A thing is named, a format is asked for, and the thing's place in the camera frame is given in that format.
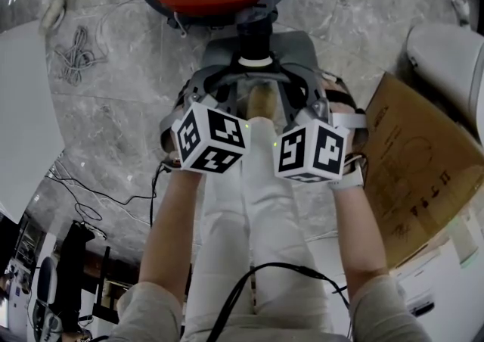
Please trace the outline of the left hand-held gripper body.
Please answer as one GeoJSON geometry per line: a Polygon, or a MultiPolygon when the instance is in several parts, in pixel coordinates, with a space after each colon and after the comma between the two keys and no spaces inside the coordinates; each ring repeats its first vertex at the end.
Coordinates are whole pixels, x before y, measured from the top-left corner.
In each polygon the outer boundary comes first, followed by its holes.
{"type": "Polygon", "coordinates": [[[250,149],[247,121],[216,107],[210,88],[182,87],[172,112],[160,121],[160,144],[169,170],[223,174],[250,149]]]}

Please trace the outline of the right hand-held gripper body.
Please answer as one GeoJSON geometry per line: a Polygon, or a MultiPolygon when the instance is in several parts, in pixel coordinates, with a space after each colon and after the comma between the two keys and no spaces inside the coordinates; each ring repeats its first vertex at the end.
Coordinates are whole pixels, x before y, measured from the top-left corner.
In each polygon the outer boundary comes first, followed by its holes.
{"type": "Polygon", "coordinates": [[[365,112],[342,82],[341,89],[316,90],[315,99],[290,112],[290,121],[273,144],[275,175],[295,182],[341,184],[346,171],[363,183],[363,154],[347,154],[348,137],[361,144],[368,138],[365,112]]]}

